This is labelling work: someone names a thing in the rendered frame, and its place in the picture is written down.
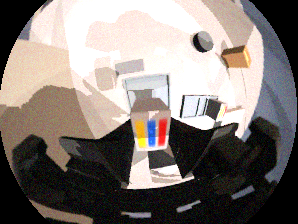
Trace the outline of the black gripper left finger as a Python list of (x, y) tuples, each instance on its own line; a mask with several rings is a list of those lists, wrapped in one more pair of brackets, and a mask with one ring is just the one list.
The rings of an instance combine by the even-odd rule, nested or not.
[(69, 157), (104, 164), (104, 167), (121, 181), (121, 186), (129, 186), (134, 153), (132, 120), (124, 121), (120, 127), (113, 129), (101, 139), (80, 139), (80, 137), (74, 139), (63, 136), (59, 137), (59, 141)]

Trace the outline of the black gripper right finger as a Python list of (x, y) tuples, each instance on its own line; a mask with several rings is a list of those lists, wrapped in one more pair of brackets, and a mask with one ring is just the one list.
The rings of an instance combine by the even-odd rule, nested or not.
[(222, 127), (218, 125), (217, 128), (201, 129), (172, 117), (168, 143), (178, 165), (178, 171), (181, 173), (181, 179), (189, 179), (193, 176), (193, 169), (201, 163), (202, 157), (208, 153), (214, 141), (226, 139), (233, 133), (235, 135), (238, 128), (238, 121), (234, 121), (234, 123), (223, 124)]

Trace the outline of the beige flat board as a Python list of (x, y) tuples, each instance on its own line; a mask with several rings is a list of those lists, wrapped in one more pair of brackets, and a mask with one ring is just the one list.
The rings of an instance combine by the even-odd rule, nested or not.
[[(0, 88), (0, 132), (11, 169), (12, 149), (31, 133), (43, 137), (47, 156), (64, 172), (72, 157), (61, 147), (59, 137), (94, 139), (74, 92), (68, 52), (56, 45), (17, 39), (9, 53)], [(85, 214), (60, 212), (29, 201), (44, 218), (93, 224), (93, 218)]]

